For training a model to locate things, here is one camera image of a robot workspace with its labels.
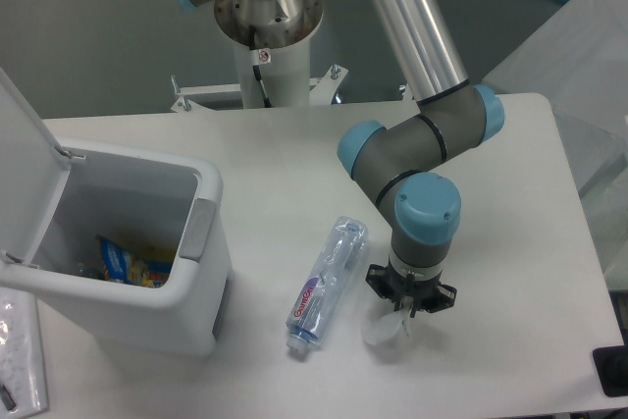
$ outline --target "silver metal tube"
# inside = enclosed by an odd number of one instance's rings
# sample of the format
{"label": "silver metal tube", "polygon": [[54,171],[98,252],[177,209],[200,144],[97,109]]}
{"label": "silver metal tube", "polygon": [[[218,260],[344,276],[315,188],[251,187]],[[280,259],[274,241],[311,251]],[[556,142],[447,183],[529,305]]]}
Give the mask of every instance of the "silver metal tube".
{"label": "silver metal tube", "polygon": [[373,2],[416,100],[467,80],[436,0]]}

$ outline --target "metal bracket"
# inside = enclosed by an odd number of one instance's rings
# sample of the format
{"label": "metal bracket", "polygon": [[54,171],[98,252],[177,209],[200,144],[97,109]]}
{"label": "metal bracket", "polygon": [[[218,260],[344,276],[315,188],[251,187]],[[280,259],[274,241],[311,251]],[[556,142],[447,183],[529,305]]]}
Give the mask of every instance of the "metal bracket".
{"label": "metal bracket", "polygon": [[[348,73],[348,69],[334,64],[321,78],[310,79],[310,105],[341,104],[342,98],[338,89]],[[171,83],[176,100],[170,108],[173,112],[207,110],[207,108],[198,105],[196,101],[203,103],[229,102],[240,100],[242,96],[238,83],[179,88],[175,76],[171,76]]]}
{"label": "metal bracket", "polygon": [[0,259],[3,262],[7,262],[9,264],[23,264],[24,263],[24,259],[21,259],[20,257],[16,257],[15,255],[10,254],[6,250],[0,251]]}
{"label": "metal bracket", "polygon": [[61,147],[59,145],[55,146],[55,151],[57,151],[59,154],[61,154],[63,157],[65,157],[66,159],[70,159],[70,160],[76,160],[76,159],[80,159],[80,160],[84,160],[86,159],[86,157],[82,154],[75,154],[74,152]]}

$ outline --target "trash bin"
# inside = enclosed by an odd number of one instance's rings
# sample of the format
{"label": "trash bin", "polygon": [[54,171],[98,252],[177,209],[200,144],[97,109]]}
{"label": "trash bin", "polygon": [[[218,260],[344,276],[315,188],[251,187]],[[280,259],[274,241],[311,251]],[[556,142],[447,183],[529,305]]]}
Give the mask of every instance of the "trash bin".
{"label": "trash bin", "polygon": [[[0,70],[0,285],[30,291],[98,338],[207,355],[232,278],[211,163],[57,141]],[[161,287],[81,277],[96,236],[176,250]]]}

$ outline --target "gray robot arm segment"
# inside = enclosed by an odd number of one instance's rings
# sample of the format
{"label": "gray robot arm segment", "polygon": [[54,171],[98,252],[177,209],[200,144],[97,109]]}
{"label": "gray robot arm segment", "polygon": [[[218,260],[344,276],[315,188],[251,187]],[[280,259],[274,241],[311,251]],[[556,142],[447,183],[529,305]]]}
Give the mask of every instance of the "gray robot arm segment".
{"label": "gray robot arm segment", "polygon": [[392,227],[389,263],[372,265],[367,283],[414,316],[449,308],[456,296],[440,276],[460,195],[428,171],[496,134],[504,114],[490,89],[469,85],[435,0],[373,1],[422,113],[389,130],[358,124],[338,155]]}

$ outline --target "black cable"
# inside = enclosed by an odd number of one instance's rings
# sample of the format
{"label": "black cable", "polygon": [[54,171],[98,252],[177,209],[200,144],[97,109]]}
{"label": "black cable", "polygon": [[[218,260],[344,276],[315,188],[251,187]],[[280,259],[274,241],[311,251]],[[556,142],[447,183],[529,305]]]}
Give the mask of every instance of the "black cable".
{"label": "black cable", "polygon": [[[248,27],[248,49],[249,51],[255,50],[255,26],[251,25]],[[258,65],[253,65],[253,75],[255,76],[255,80],[259,83],[259,88],[262,93],[262,100],[264,101],[264,108],[273,108],[273,104],[271,103],[271,99],[268,98],[268,94],[266,93],[266,87],[264,86],[264,82],[262,81],[262,72]]]}

